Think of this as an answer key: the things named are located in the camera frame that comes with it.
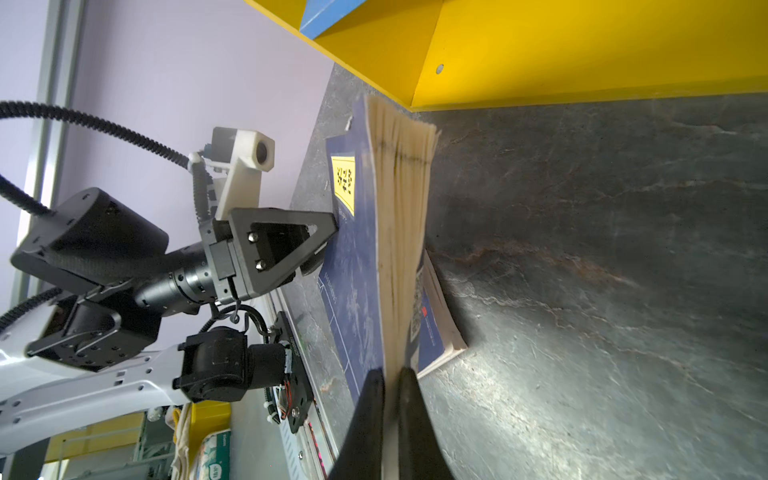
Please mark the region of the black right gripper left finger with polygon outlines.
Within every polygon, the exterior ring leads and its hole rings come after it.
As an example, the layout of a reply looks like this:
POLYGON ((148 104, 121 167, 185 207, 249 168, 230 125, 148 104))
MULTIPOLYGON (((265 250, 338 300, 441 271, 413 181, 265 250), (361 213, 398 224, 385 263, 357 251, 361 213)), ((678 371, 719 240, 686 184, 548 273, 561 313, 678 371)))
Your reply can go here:
POLYGON ((370 370, 342 448, 328 476, 330 480, 382 478, 384 400, 383 371, 370 370))

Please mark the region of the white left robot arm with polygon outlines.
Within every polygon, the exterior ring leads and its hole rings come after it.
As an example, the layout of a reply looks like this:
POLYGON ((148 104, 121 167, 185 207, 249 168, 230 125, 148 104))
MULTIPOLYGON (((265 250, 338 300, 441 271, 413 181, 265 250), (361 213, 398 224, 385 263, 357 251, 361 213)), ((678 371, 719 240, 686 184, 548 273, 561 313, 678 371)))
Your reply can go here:
POLYGON ((322 262, 337 232, 327 212, 262 208, 257 187, 274 144, 218 129, 229 151, 216 187, 199 154, 66 107, 5 101, 5 119, 78 125, 188 171, 200 239, 170 251, 159 227, 101 189, 48 207, 8 180, 1 195, 32 216, 12 265, 48 284, 1 318, 1 452, 153 407, 236 402, 300 367, 252 302, 322 262))

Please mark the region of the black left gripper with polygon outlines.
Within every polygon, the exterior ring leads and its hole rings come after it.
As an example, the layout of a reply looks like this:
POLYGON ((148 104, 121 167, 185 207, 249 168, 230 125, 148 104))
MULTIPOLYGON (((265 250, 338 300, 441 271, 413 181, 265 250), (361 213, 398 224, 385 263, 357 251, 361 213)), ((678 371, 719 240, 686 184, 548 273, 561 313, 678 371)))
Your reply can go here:
POLYGON ((319 268, 337 231, 330 212, 234 209, 204 223, 202 240, 179 251, 181 266, 139 284, 134 300, 153 314, 192 315, 263 296, 319 268))

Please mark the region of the green labelled packet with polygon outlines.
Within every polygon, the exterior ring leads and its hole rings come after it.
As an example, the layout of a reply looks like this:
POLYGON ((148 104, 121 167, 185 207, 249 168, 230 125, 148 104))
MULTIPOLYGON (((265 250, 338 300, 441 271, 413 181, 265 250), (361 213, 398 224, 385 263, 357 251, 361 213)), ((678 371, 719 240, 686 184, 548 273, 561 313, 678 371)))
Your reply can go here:
POLYGON ((228 480, 231 470, 231 430, 207 435, 181 479, 228 480))

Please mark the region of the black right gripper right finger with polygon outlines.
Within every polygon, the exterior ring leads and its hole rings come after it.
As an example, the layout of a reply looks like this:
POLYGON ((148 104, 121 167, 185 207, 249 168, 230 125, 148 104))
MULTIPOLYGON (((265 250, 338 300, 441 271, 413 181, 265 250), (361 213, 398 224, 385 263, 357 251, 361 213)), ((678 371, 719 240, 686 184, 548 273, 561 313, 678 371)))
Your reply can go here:
POLYGON ((403 368, 398 377, 397 412, 399 478, 453 480, 411 368, 403 368))

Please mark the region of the yellow wooden bookshelf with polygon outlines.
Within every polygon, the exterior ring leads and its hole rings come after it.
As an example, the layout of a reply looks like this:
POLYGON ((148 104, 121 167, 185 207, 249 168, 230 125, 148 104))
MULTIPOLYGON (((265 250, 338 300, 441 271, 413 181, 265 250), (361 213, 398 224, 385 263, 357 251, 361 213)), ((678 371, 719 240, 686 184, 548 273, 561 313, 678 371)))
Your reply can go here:
POLYGON ((763 1, 258 1, 412 111, 762 93, 763 1))

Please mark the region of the dark blue booklet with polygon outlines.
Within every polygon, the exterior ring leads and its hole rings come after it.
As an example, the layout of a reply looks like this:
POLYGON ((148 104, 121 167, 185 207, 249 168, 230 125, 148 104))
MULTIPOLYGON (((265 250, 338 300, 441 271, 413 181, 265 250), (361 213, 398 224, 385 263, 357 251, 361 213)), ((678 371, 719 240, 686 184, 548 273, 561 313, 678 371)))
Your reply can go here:
POLYGON ((367 373, 384 374, 381 479, 400 479, 401 370, 419 383, 467 348, 425 249, 438 139, 433 124, 366 95, 326 142, 338 231, 318 287, 355 407, 367 373))

